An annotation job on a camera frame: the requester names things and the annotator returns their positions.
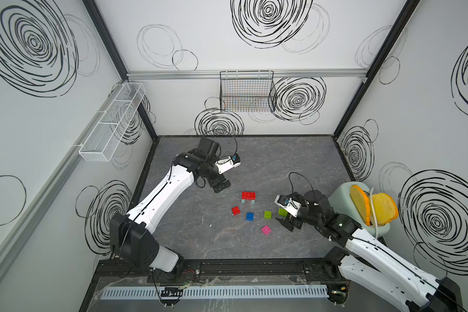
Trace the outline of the long green lego brick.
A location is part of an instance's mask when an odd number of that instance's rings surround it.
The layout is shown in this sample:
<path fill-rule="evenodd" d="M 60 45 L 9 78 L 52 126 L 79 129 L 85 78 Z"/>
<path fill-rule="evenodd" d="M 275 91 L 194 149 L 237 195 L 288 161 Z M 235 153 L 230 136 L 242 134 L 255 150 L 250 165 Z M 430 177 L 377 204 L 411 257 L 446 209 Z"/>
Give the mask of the long green lego brick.
<path fill-rule="evenodd" d="M 286 218 L 288 216 L 288 211 L 286 211 L 285 209 L 283 208 L 279 208 L 279 211 L 278 211 L 278 215 L 283 217 L 283 218 Z"/>

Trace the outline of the long red lego brick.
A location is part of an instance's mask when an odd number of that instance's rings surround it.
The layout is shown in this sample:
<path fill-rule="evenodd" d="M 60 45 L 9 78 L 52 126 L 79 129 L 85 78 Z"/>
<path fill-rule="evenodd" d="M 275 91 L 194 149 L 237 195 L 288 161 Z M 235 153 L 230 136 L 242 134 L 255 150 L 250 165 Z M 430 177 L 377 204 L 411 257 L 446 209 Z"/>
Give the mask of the long red lego brick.
<path fill-rule="evenodd" d="M 241 195 L 241 199 L 246 201 L 246 200 L 249 200 L 249 201 L 254 201 L 256 200 L 256 193 L 255 192 L 248 192 L 248 191 L 244 191 L 242 192 L 242 195 Z"/>

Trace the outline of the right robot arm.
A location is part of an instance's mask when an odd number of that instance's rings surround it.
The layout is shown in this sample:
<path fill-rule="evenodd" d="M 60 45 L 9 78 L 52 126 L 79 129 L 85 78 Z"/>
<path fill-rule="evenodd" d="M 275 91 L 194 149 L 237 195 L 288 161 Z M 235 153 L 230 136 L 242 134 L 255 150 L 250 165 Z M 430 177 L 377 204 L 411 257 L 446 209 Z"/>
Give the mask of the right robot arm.
<path fill-rule="evenodd" d="M 281 223 L 297 228 L 306 223 L 338 244 L 326 262 L 339 274 L 360 284 L 399 311 L 463 311 L 459 285 L 448 277 L 435 276 L 411 264 L 374 238 L 346 214 L 336 213 L 318 191 L 304 195 L 278 195 L 275 204 L 288 215 Z"/>

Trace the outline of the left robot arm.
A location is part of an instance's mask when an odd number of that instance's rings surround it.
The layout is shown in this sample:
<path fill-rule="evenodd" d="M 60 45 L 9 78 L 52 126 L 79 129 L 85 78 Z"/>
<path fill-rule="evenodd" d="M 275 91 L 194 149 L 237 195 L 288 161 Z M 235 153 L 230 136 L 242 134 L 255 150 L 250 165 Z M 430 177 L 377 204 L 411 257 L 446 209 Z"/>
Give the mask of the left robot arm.
<path fill-rule="evenodd" d="M 167 174 L 139 204 L 110 219 L 110 251 L 136 269 L 180 277 L 183 257 L 159 244 L 153 234 L 176 199 L 198 179 L 215 193 L 231 186 L 224 174 L 240 166 L 240 156 L 234 152 L 222 157 L 219 149 L 216 141 L 202 137 L 197 147 L 174 157 Z"/>

